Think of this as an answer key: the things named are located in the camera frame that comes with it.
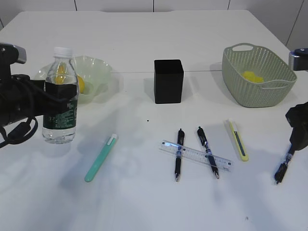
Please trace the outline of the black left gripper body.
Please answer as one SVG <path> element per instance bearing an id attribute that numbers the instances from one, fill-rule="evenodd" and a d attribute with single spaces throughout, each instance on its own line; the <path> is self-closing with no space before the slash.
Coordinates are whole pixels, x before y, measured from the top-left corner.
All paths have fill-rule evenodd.
<path id="1" fill-rule="evenodd" d="M 0 124 L 2 126 L 25 119 L 29 113 L 41 116 L 44 112 L 44 80 L 33 80 L 28 75 L 12 75 L 0 81 Z"/>

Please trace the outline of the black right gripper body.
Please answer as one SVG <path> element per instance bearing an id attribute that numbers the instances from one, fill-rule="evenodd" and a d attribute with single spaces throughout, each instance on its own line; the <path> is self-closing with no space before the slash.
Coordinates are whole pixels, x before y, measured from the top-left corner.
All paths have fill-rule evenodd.
<path id="1" fill-rule="evenodd" d="M 285 115 L 292 128 L 308 129 L 308 103 L 297 104 L 291 107 Z"/>

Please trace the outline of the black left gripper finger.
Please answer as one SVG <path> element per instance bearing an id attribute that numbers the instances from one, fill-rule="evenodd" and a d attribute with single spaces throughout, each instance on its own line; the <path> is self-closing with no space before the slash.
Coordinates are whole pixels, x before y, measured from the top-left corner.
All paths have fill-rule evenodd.
<path id="1" fill-rule="evenodd" d="M 78 87 L 76 84 L 54 84 L 45 82 L 47 98 L 47 115 L 68 112 L 77 105 Z"/>

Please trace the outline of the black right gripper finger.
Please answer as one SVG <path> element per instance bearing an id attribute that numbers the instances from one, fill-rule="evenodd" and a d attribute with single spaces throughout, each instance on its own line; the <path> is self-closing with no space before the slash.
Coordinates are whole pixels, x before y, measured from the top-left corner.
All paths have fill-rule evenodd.
<path id="1" fill-rule="evenodd" d="M 289 139 L 291 143 L 291 150 L 293 152 L 300 151 L 308 145 L 308 125 L 290 125 L 292 130 L 291 137 Z"/>

